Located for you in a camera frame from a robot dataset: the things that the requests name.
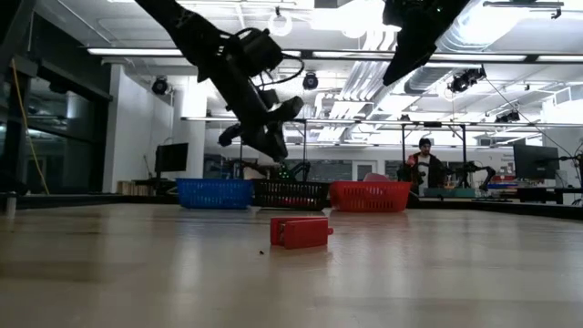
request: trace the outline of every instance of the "wooden floor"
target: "wooden floor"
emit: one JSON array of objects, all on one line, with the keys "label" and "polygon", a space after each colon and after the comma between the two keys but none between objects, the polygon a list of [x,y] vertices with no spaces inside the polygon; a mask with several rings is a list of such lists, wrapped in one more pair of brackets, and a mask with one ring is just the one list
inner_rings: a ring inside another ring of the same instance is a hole
[{"label": "wooden floor", "polygon": [[583,326],[582,224],[332,213],[327,248],[286,251],[269,245],[276,214],[19,211],[0,225],[0,326]]}]

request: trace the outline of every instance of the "computer monitor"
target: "computer monitor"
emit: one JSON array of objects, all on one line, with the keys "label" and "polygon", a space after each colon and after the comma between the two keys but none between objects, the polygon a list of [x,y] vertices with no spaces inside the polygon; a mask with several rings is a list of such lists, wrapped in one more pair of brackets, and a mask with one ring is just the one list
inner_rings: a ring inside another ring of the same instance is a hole
[{"label": "computer monitor", "polygon": [[514,145],[514,162],[520,179],[555,179],[560,168],[552,147]]},{"label": "computer monitor", "polygon": [[189,144],[158,146],[156,149],[156,172],[179,172],[186,170]]}]

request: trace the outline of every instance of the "red basket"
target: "red basket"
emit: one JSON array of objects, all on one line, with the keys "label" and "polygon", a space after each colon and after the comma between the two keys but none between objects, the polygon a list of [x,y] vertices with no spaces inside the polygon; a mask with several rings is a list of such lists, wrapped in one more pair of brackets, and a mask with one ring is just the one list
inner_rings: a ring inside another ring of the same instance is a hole
[{"label": "red basket", "polygon": [[411,182],[336,181],[330,189],[332,207],[349,212],[400,212],[407,207]]}]

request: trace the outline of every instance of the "person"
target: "person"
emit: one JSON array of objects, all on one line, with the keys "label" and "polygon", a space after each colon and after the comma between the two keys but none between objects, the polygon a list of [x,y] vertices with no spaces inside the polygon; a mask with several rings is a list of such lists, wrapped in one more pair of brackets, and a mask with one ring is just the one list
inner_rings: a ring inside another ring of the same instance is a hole
[{"label": "person", "polygon": [[407,165],[412,168],[412,181],[419,196],[423,196],[427,188],[444,186],[444,164],[431,153],[431,140],[419,140],[419,152],[409,156]]}]

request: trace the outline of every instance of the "blue basket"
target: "blue basket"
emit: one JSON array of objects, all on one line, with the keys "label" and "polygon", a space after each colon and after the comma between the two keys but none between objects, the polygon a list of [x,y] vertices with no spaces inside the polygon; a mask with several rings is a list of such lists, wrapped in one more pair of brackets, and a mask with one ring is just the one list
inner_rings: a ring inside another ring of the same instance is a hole
[{"label": "blue basket", "polygon": [[251,205],[253,183],[242,179],[177,179],[179,202],[187,209],[243,210]]}]

